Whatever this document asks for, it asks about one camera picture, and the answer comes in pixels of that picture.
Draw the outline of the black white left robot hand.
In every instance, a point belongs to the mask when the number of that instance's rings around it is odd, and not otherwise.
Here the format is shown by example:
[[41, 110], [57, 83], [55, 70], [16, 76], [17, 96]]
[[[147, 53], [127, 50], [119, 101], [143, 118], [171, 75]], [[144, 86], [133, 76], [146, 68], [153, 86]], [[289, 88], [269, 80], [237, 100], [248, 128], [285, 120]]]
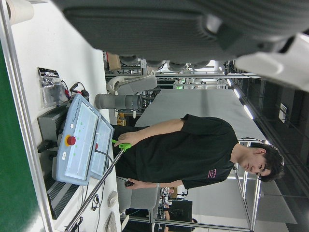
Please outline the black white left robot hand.
[[234, 60], [238, 69], [309, 89], [306, 0], [56, 0], [96, 49], [151, 66]]

